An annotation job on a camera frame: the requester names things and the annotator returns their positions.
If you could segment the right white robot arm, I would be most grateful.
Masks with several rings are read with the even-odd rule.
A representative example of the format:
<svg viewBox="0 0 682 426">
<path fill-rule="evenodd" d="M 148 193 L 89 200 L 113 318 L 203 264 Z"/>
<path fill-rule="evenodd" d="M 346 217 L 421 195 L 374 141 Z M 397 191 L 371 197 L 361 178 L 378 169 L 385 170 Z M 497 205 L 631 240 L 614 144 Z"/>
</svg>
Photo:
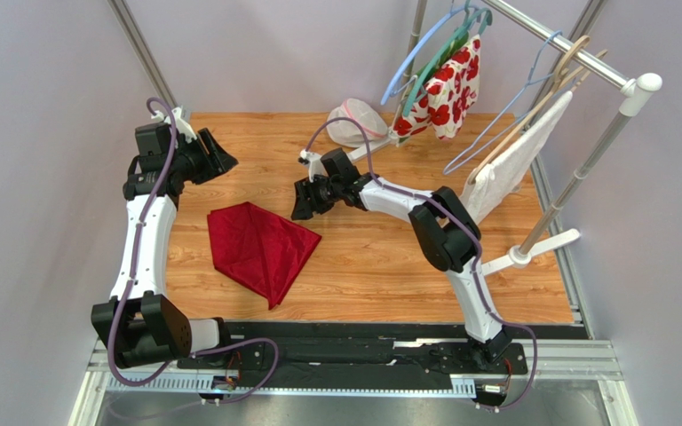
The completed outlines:
<svg viewBox="0 0 682 426">
<path fill-rule="evenodd" d="M 511 343 L 498 319 L 480 261 L 480 230 L 455 192 L 422 191 L 360 173 L 342 149 L 324 155 L 301 151 L 307 177 L 295 184 L 293 220 L 309 220 L 338 202 L 409 223 L 425 259 L 448 278 L 464 315 L 464 329 L 490 362 Z"/>
</svg>

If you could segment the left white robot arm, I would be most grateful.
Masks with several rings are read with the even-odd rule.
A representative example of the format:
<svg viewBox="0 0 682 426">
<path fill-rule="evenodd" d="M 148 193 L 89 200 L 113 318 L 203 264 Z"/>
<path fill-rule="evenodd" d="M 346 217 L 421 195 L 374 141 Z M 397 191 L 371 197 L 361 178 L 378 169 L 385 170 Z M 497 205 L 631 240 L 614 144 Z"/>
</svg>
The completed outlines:
<svg viewBox="0 0 682 426">
<path fill-rule="evenodd" d="M 218 347 L 228 332 L 221 318 L 189 319 L 167 297 L 166 263 L 178 201 L 187 183 L 203 184 L 238 161 L 210 130 L 180 133 L 159 122 L 135 130 L 138 154 L 123 184 L 128 229 L 123 260 L 108 301 L 93 305 L 91 324 L 119 368 L 178 361 Z"/>
</svg>

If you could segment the dark red cloth napkin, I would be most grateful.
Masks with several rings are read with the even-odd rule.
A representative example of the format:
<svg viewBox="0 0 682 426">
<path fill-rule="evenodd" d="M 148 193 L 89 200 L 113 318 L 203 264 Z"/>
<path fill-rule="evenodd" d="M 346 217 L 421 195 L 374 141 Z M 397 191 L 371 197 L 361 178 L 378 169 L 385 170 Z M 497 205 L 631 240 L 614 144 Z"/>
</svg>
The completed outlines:
<svg viewBox="0 0 682 426">
<path fill-rule="evenodd" d="M 321 242 L 321 236 L 251 202 L 207 215 L 213 267 L 265 298 L 272 310 Z"/>
</svg>

